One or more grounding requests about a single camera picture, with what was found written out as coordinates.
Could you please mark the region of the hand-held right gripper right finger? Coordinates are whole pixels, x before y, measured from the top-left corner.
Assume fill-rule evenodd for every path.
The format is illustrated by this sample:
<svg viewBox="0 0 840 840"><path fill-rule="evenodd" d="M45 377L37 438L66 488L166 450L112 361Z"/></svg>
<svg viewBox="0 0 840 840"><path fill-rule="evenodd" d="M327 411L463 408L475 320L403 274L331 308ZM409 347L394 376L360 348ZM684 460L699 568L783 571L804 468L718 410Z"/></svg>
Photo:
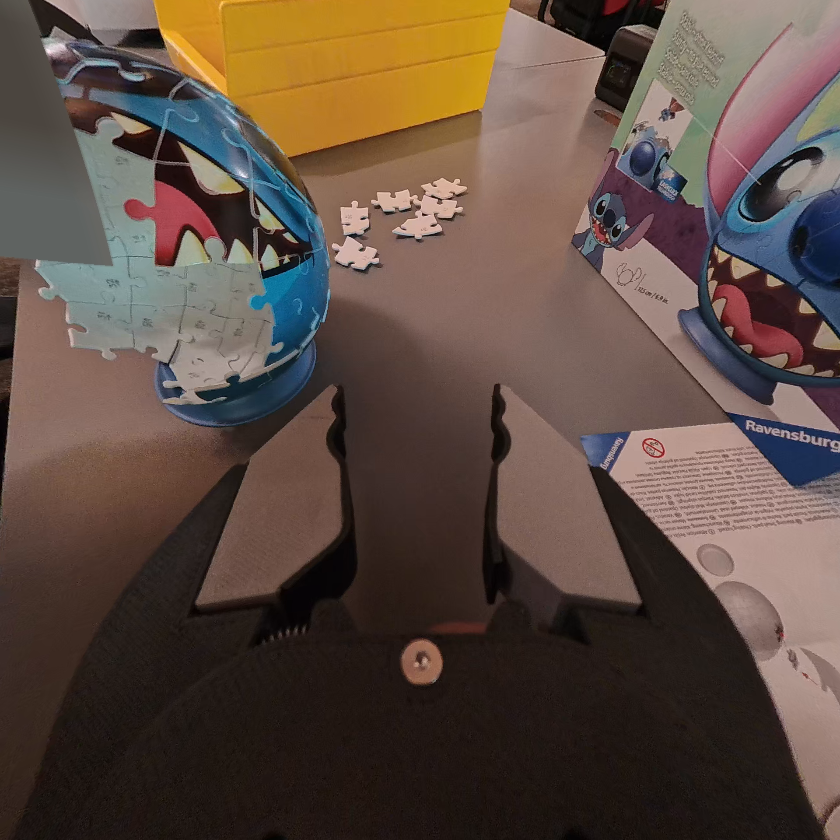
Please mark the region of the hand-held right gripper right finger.
<svg viewBox="0 0 840 840"><path fill-rule="evenodd" d="M642 600L583 454L502 384L493 388L490 430L487 603L502 597L530 614L636 613Z"/></svg>

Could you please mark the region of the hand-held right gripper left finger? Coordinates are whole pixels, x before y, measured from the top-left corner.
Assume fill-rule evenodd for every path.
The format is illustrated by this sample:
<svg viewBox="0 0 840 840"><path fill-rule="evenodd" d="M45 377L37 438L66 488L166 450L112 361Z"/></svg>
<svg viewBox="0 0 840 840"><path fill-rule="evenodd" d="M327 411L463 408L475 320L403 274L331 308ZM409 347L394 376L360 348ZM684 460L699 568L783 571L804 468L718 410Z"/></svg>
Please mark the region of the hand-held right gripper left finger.
<svg viewBox="0 0 840 840"><path fill-rule="evenodd" d="M201 613L310 614L356 571L343 388L328 386L249 460L196 598Z"/></svg>

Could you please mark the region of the pile of white puzzle pieces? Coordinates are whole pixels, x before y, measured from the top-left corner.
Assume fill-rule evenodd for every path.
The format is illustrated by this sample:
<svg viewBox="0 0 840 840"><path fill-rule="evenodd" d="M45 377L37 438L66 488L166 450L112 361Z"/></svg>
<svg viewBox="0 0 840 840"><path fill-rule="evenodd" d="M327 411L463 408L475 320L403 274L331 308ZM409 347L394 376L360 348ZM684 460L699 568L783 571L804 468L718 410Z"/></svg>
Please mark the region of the pile of white puzzle pieces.
<svg viewBox="0 0 840 840"><path fill-rule="evenodd" d="M353 199L339 210L344 239L332 245L335 263L357 271L380 264L378 249L366 240L371 229L372 209L386 216L401 217L402 221L392 231L395 237L423 242L441 235L443 222L453 221L464 212L459 200L468 190L459 179L441 177L421 185L420 194L410 189L379 191L369 205Z"/></svg>

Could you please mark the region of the colourful puzzle box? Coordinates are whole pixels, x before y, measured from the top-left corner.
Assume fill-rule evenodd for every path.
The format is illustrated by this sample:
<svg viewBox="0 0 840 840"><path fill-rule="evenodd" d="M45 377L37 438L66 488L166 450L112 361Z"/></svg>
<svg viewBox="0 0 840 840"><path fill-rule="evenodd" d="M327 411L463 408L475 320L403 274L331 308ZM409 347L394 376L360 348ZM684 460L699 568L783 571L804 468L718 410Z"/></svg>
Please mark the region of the colourful puzzle box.
<svg viewBox="0 0 840 840"><path fill-rule="evenodd" d="M793 486L838 477L839 2L669 2L572 245Z"/></svg>

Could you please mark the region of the yellow plastic bin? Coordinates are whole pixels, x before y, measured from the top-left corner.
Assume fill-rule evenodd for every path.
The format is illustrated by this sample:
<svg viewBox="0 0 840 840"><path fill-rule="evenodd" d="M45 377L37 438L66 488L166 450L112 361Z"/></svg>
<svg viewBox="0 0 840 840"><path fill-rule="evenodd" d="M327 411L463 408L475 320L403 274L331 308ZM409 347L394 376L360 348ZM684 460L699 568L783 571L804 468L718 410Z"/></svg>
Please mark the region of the yellow plastic bin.
<svg viewBox="0 0 840 840"><path fill-rule="evenodd" d="M506 1L156 1L177 67L287 156L479 111Z"/></svg>

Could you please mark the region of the black power station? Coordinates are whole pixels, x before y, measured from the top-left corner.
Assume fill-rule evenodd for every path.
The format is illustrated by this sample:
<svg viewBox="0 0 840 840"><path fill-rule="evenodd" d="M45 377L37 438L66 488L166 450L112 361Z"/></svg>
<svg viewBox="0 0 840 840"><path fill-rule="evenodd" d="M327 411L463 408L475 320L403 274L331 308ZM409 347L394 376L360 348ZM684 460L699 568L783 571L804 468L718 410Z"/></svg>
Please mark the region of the black power station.
<svg viewBox="0 0 840 840"><path fill-rule="evenodd" d="M619 28L606 51L595 98L624 112L654 43L657 29L644 24Z"/></svg>

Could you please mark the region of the white instruction sheet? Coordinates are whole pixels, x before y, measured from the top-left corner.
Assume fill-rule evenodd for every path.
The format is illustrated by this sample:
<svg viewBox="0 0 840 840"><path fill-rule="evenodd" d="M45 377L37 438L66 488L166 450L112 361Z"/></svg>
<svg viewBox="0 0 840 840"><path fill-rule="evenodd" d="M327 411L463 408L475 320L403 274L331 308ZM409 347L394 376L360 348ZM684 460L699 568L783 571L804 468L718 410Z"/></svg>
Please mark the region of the white instruction sheet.
<svg viewBox="0 0 840 840"><path fill-rule="evenodd" d="M838 475L793 486L731 423L581 437L747 642L827 838L839 836Z"/></svg>

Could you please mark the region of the blue puzzle ball stand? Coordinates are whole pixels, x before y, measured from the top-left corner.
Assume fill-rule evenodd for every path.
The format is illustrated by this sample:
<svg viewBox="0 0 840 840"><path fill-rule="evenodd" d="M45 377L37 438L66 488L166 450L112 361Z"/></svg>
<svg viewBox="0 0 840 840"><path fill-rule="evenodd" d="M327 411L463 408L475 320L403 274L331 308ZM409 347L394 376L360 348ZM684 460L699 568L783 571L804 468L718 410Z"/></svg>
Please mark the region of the blue puzzle ball stand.
<svg viewBox="0 0 840 840"><path fill-rule="evenodd" d="M181 420L201 427L235 427L267 417L295 397L312 376L317 360L316 344L267 358L260 373L235 374L225 386L198 392L197 403L184 401L185 389L168 385L174 380L170 365L156 366L154 389L164 408Z"/></svg>

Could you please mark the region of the blue puzzle ball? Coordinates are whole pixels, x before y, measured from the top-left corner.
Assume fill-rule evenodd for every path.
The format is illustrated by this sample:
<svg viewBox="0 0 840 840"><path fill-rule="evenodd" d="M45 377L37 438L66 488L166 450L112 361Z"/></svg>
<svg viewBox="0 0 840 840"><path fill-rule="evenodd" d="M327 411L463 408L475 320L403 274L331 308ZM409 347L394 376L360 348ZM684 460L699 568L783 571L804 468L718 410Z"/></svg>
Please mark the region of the blue puzzle ball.
<svg viewBox="0 0 840 840"><path fill-rule="evenodd" d="M43 46L87 167L110 266L38 260L70 345L134 350L198 392L260 373L325 321L329 255L295 167L225 95L89 40Z"/></svg>

